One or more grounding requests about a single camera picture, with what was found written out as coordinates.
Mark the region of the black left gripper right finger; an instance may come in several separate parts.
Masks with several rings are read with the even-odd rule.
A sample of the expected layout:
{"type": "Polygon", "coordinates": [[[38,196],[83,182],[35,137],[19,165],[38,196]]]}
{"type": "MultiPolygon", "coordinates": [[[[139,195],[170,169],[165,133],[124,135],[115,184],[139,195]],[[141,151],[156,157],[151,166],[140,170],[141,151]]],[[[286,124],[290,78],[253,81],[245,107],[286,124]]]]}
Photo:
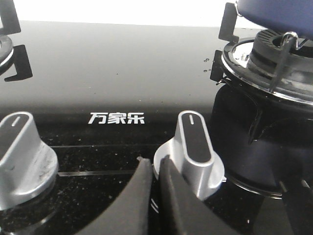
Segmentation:
{"type": "Polygon", "coordinates": [[[159,171],[161,221],[167,235],[236,235],[191,191],[172,160],[161,160],[159,171]]]}

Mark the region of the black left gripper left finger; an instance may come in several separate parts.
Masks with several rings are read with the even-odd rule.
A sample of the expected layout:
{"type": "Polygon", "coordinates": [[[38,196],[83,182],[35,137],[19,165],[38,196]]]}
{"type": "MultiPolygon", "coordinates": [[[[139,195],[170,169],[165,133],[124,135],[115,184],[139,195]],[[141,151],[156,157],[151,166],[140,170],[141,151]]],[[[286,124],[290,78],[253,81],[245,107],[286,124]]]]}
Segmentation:
{"type": "Polygon", "coordinates": [[[138,167],[114,202],[79,235],[146,235],[152,184],[152,165],[140,159],[138,167]]]}

